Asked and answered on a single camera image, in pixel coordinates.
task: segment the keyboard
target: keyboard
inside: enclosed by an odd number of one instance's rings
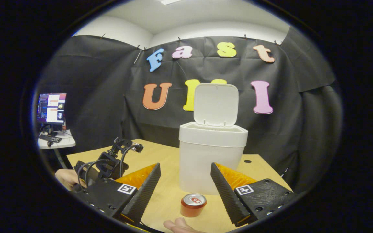
[[[43,140],[46,140],[46,141],[52,141],[52,142],[55,142],[55,143],[59,143],[61,141],[61,138],[58,138],[58,137],[50,137],[50,136],[47,136],[45,134],[41,134],[39,136],[39,138],[43,139]]]

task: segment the pink letter i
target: pink letter i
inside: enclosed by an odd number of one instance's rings
[[[270,114],[273,108],[268,103],[267,87],[270,85],[265,81],[252,81],[251,85],[256,91],[256,106],[253,109],[255,113]]]

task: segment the foam letter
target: foam letter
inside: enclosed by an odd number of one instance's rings
[[[171,83],[161,83],[161,95],[158,102],[152,102],[152,94],[154,89],[157,87],[156,84],[145,85],[145,94],[143,95],[143,106],[146,109],[158,110],[163,107],[166,103],[166,98],[168,96],[168,89],[172,86]]]
[[[156,68],[160,67],[161,61],[162,60],[162,52],[164,49],[160,48],[156,52],[152,53],[152,55],[148,56],[146,60],[149,61],[149,64],[151,65],[151,69],[149,70],[150,72],[156,70]]]
[[[253,47],[254,50],[257,50],[257,52],[259,53],[259,56],[260,58],[265,61],[265,62],[270,62],[270,63],[273,63],[274,62],[274,58],[272,57],[269,57],[268,56],[268,53],[267,52],[271,52],[270,49],[268,48],[265,48],[263,45],[259,44],[257,46],[254,46]]]
[[[255,113],[270,114],[273,108],[268,103],[267,87],[270,85],[265,81],[252,81],[251,85],[256,91],[256,106],[253,109]]]
[[[224,79],[214,79],[211,83],[218,83],[218,84],[227,84],[227,81]],[[198,79],[190,79],[185,81],[185,85],[188,87],[188,94],[186,95],[186,104],[184,105],[185,111],[193,111],[194,110],[194,98],[195,98],[195,88],[201,84]]]
[[[175,52],[172,54],[172,57],[177,58],[190,58],[192,56],[192,47],[191,46],[181,46],[175,49]]]
[[[219,44],[217,44],[217,48],[219,50],[217,50],[217,53],[218,55],[220,55],[220,57],[234,57],[235,55],[237,55],[237,51],[233,48],[235,48],[235,45],[233,43],[230,43],[230,42],[220,42]]]

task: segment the white ceiling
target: white ceiling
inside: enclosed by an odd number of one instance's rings
[[[262,25],[287,33],[289,25],[244,0],[182,0],[164,5],[160,0],[132,0],[105,15],[139,25],[156,35],[183,25],[233,21]]]

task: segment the wooden table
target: wooden table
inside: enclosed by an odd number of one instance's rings
[[[177,217],[183,217],[179,213],[181,198],[188,194],[188,192],[184,192],[179,188],[179,148],[141,139],[133,140],[133,142],[140,143],[145,148],[141,153],[128,152],[124,162],[129,165],[129,169],[125,174],[130,174],[157,162],[160,163],[161,168],[160,180],[146,207],[142,222],[148,227],[170,233],[171,231],[163,226],[163,222],[165,220],[174,221]],[[111,146],[67,155],[67,157],[71,165],[75,166],[79,160],[83,162],[97,160],[102,152],[110,148]],[[291,190],[280,175],[259,155],[243,155],[237,171],[255,180],[272,179],[281,186]],[[186,222],[194,229],[208,233],[220,233],[236,229],[228,217],[221,197],[219,195],[206,195],[205,197],[208,203],[202,213],[195,218],[185,218]]]

